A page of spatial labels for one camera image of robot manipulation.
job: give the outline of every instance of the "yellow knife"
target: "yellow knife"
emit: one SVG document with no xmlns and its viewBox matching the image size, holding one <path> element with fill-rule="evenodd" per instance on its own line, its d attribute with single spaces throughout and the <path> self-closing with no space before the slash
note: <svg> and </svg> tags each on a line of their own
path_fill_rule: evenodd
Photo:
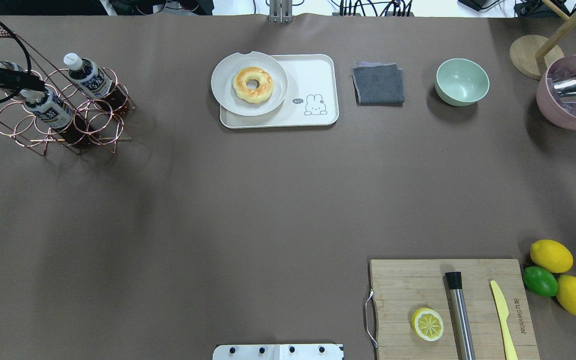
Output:
<svg viewBox="0 0 576 360">
<path fill-rule="evenodd" d="M 499 315 L 499 324 L 501 325 L 501 335 L 503 337 L 503 351 L 505 352 L 505 360 L 518 360 L 513 340 L 510 338 L 510 330 L 508 330 L 508 304 L 504 293 L 501 292 L 497 281 L 490 281 L 490 289 L 494 297 L 494 305 L 496 305 L 496 313 Z"/>
</svg>

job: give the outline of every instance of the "gray cloth napkin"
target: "gray cloth napkin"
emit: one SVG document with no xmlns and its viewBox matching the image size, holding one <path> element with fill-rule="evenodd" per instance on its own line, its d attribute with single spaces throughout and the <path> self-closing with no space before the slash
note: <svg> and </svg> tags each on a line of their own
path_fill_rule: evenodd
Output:
<svg viewBox="0 0 576 360">
<path fill-rule="evenodd" d="M 357 63 L 352 82 L 361 105 L 400 105 L 405 100 L 403 70 L 395 63 Z"/>
</svg>

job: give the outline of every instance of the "knife handle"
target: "knife handle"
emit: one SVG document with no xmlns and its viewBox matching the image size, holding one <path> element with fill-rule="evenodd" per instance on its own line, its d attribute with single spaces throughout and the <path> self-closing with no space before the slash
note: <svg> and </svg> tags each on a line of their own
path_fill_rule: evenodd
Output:
<svg viewBox="0 0 576 360">
<path fill-rule="evenodd" d="M 503 337 L 503 352 L 505 353 L 505 360 L 518 360 L 513 339 L 510 337 L 510 330 L 506 321 L 499 321 L 501 324 L 501 335 Z"/>
</svg>

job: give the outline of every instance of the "cutting board handle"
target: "cutting board handle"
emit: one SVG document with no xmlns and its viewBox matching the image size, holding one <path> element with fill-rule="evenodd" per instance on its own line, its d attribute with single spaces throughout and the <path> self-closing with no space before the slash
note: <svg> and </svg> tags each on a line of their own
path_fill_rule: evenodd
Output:
<svg viewBox="0 0 576 360">
<path fill-rule="evenodd" d="M 370 301 L 373 300 L 374 296 L 375 292 L 373 291 L 373 289 L 370 289 L 370 292 L 368 293 L 368 298 L 366 299 L 366 303 L 364 303 L 363 305 L 363 325 L 365 326 L 366 333 L 368 333 L 370 340 L 372 340 L 372 345 L 374 346 L 375 349 L 377 349 L 379 347 L 379 344 L 377 344 L 377 340 L 375 340 L 375 337 L 370 333 L 370 330 L 368 329 L 368 303 L 370 303 Z"/>
</svg>

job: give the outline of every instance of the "sliced lemon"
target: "sliced lemon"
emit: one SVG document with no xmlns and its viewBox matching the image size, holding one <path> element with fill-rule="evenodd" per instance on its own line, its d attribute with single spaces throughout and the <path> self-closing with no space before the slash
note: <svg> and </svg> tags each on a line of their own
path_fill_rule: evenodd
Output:
<svg viewBox="0 0 576 360">
<path fill-rule="evenodd" d="M 444 321 L 441 315 L 429 307 L 422 307 L 412 314 L 414 333 L 427 342 L 436 342 L 444 334 Z"/>
</svg>

